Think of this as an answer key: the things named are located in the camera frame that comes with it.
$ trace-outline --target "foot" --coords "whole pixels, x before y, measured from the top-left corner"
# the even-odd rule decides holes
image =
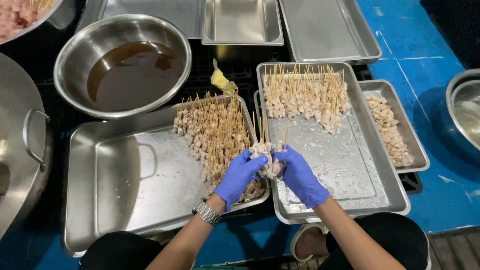
[[[328,250],[325,243],[326,235],[317,227],[312,227],[304,231],[297,245],[295,253],[298,258],[306,258],[310,255],[328,256]]]

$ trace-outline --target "bowl rim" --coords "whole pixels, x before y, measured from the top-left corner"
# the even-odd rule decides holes
[[[117,23],[117,22],[134,21],[134,20],[142,20],[142,21],[152,22],[154,24],[162,25],[168,28],[170,31],[172,31],[179,38],[180,42],[185,48],[185,66],[183,68],[183,72],[180,78],[178,79],[177,83],[159,99],[156,99],[149,104],[146,104],[142,107],[135,108],[132,110],[123,110],[123,111],[116,111],[116,112],[94,110],[73,99],[69,95],[65,87],[63,86],[63,80],[61,79],[63,77],[63,74],[60,72],[60,67],[63,67],[63,65],[65,64],[67,57],[70,55],[73,48],[75,48],[75,44],[79,40],[83,39],[86,35],[98,30],[104,25]],[[123,15],[117,15],[117,16],[113,16],[113,17],[109,17],[109,18],[97,21],[85,27],[84,29],[80,30],[73,37],[71,37],[70,40],[63,46],[63,48],[61,49],[60,53],[57,56],[57,59],[55,61],[55,66],[53,68],[53,80],[54,80],[55,88],[57,89],[57,92],[68,103],[73,105],[76,109],[88,115],[91,115],[93,117],[97,117],[101,119],[118,119],[118,118],[135,115],[142,112],[147,112],[165,104],[181,89],[181,87],[187,80],[191,69],[192,69],[192,49],[190,47],[187,37],[178,27],[176,27],[174,24],[172,24],[171,22],[165,19],[158,18],[155,16],[150,16],[145,14],[123,14]]]
[[[458,84],[458,82],[471,76],[480,76],[480,69],[465,70],[453,77],[453,79],[448,83],[447,91],[445,94],[445,101],[447,104],[448,114],[450,114],[450,118],[452,118],[452,121],[454,122],[456,128],[460,131],[463,137],[465,137],[465,139],[467,139],[478,151],[480,151],[480,145],[478,145],[474,140],[472,140],[472,138],[470,138],[470,136],[467,134],[460,122],[457,120],[453,104],[453,99],[455,98],[457,92],[465,85],[471,84],[469,82],[471,82],[472,80],[467,80],[461,84]]]

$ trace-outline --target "wristwatch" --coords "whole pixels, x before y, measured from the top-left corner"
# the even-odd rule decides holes
[[[208,206],[208,204],[205,203],[206,201],[207,199],[201,198],[195,205],[195,207],[192,209],[192,213],[199,213],[200,218],[203,221],[215,227],[222,219],[222,216],[220,216],[217,212],[215,212],[215,210]]]

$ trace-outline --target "yellow plastic bag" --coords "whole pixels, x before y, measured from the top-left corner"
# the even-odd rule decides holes
[[[238,86],[233,81],[229,81],[227,78],[225,78],[223,72],[218,68],[215,58],[213,59],[213,67],[215,70],[213,71],[212,78],[210,79],[212,84],[218,89],[222,90],[224,94],[235,93],[235,91],[239,89]]]

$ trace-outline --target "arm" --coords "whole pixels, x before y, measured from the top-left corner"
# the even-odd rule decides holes
[[[225,201],[213,193],[207,202],[218,214],[223,214]],[[173,240],[150,263],[146,270],[190,269],[213,226],[195,216],[180,230]]]
[[[240,196],[247,188],[247,184],[258,179],[256,173],[268,162],[267,157],[258,157],[250,160],[249,150],[232,159],[220,185],[213,190],[207,204],[218,214],[230,210],[233,203],[240,200]],[[155,257],[146,270],[169,269],[187,270],[192,266],[200,248],[204,244],[213,226],[195,216],[180,230],[172,241]]]
[[[320,217],[354,269],[405,269],[330,196],[299,153],[287,146],[286,152],[277,152],[275,157],[287,163],[283,181]]]
[[[313,211],[335,237],[353,269],[405,268],[373,240],[343,209],[329,196]]]

